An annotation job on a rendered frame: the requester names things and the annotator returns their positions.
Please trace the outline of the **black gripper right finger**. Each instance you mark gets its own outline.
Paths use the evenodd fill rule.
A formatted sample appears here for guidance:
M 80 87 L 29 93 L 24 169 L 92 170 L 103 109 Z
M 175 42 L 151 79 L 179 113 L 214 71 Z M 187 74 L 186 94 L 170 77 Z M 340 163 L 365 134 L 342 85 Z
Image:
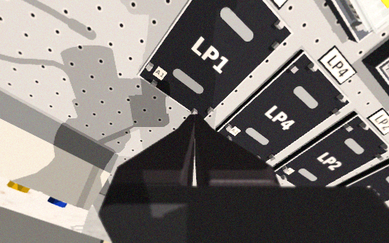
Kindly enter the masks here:
M 281 186 L 271 165 L 194 115 L 197 186 Z

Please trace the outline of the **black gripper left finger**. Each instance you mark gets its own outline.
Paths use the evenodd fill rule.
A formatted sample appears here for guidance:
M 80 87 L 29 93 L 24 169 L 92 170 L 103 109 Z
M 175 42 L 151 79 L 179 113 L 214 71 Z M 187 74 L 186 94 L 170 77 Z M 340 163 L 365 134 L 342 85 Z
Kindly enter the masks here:
M 193 186 L 194 161 L 195 115 L 190 114 L 176 130 L 117 167 L 109 188 L 118 183 Z

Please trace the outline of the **grey control panel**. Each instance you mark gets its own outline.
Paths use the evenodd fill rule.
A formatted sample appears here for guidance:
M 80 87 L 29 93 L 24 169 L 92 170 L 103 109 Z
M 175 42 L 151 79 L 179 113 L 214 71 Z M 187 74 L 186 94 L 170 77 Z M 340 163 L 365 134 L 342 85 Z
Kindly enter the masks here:
M 89 211 L 118 155 L 0 91 L 0 177 L 7 187 Z

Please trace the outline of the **grey perforated base plate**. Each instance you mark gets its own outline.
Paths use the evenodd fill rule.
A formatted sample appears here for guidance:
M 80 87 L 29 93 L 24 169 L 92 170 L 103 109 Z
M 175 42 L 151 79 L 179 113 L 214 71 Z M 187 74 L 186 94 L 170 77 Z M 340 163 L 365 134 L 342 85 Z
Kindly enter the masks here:
M 0 91 L 118 158 L 117 167 L 176 130 L 191 114 L 137 76 L 190 0 L 0 0 Z M 389 25 L 353 42 L 325 0 L 265 0 L 293 34 L 205 120 L 216 130 L 301 49 L 351 101 L 267 163 L 272 167 L 355 111 L 367 119 L 389 96 L 362 60 Z M 318 62 L 336 46 L 357 71 L 342 85 Z

